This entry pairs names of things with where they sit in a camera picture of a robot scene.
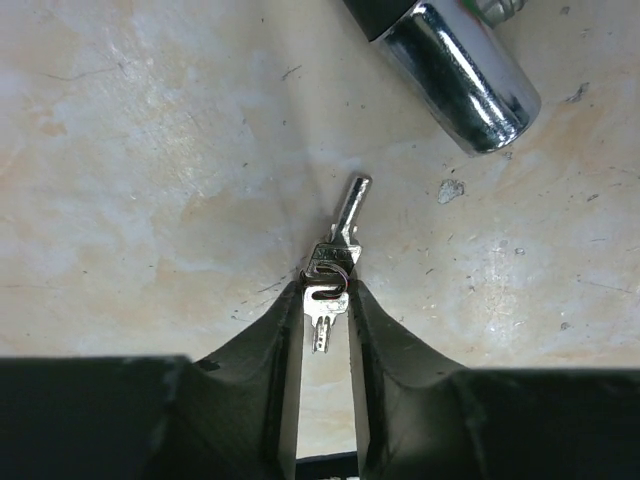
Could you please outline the small silver key pair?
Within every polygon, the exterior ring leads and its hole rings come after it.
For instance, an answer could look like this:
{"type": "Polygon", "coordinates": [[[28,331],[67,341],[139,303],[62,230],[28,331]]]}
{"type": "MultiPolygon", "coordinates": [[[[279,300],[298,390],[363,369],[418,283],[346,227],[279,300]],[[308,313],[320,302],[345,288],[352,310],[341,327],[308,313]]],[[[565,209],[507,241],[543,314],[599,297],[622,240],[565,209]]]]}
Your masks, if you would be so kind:
{"type": "Polygon", "coordinates": [[[355,239],[356,221],[372,184],[368,176],[355,176],[347,188],[329,233],[311,250],[300,273],[303,313],[311,321],[314,353],[326,353],[336,319],[349,309],[349,284],[362,254],[355,239]]]}

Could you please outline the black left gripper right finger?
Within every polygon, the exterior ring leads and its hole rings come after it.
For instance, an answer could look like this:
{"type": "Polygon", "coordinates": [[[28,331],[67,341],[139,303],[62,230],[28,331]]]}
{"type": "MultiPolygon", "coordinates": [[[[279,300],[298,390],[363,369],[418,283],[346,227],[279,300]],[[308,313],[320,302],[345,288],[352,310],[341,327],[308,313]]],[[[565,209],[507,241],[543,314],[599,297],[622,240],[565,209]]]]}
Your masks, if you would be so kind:
{"type": "Polygon", "coordinates": [[[639,373],[468,368],[349,289],[364,479],[635,479],[639,373]]]}

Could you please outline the green cable lock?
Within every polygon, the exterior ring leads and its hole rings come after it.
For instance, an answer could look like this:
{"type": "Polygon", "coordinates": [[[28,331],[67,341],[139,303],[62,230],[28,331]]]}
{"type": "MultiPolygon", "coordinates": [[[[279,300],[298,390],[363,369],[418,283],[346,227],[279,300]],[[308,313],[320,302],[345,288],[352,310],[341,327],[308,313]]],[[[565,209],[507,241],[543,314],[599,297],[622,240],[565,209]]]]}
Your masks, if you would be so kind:
{"type": "Polygon", "coordinates": [[[536,120],[540,96],[496,37],[521,1],[348,1],[368,42],[468,155],[496,152],[536,120]]]}

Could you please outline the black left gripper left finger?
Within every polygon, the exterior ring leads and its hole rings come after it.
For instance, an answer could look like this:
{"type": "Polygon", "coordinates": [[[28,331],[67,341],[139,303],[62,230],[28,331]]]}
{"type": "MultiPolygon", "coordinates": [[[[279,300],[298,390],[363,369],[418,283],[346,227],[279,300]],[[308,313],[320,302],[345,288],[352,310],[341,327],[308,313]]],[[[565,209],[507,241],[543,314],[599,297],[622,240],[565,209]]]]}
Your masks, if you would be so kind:
{"type": "Polygon", "coordinates": [[[291,479],[300,285],[200,360],[5,358],[5,479],[291,479]]]}

